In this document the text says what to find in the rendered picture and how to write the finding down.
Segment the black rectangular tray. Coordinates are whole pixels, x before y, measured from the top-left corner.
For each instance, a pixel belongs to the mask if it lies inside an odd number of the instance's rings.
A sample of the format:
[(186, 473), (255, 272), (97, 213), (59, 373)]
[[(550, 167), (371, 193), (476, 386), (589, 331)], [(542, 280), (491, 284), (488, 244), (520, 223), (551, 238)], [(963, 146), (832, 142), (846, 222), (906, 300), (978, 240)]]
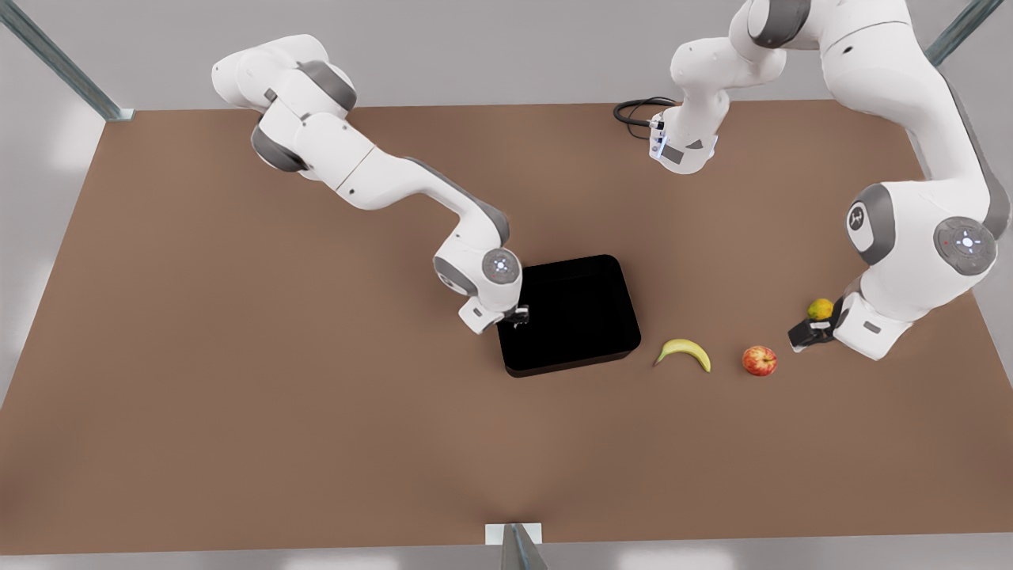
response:
[(621, 264), (611, 255), (525, 267), (520, 295), (528, 321), (497, 324), (513, 378), (623, 359), (641, 332)]

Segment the yellow banana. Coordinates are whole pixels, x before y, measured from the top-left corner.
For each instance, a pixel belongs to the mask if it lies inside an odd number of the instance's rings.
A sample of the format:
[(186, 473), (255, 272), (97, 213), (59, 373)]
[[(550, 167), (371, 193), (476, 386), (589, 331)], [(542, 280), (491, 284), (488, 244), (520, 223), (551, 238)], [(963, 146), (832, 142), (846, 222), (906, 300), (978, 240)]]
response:
[(711, 372), (711, 360), (709, 354), (694, 340), (687, 339), (672, 339), (667, 340), (663, 343), (661, 352), (659, 352), (658, 357), (654, 361), (652, 367), (657, 367), (663, 363), (665, 357), (673, 354), (686, 354), (692, 356), (703, 371)]

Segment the silver frame post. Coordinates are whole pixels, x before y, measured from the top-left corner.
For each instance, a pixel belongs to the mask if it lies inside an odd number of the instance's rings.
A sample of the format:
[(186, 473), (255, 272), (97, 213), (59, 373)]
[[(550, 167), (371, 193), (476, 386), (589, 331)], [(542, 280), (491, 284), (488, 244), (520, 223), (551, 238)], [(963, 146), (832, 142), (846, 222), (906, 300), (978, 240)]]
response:
[(543, 544), (541, 522), (485, 524), (485, 544), (499, 545), (499, 570), (548, 570), (539, 551)]
[(953, 21), (926, 48), (924, 54), (934, 66), (940, 66), (963, 42), (1005, 2), (1005, 0), (969, 0)]
[(105, 123), (133, 120), (134, 109), (120, 107), (14, 0), (0, 0), (0, 22)]

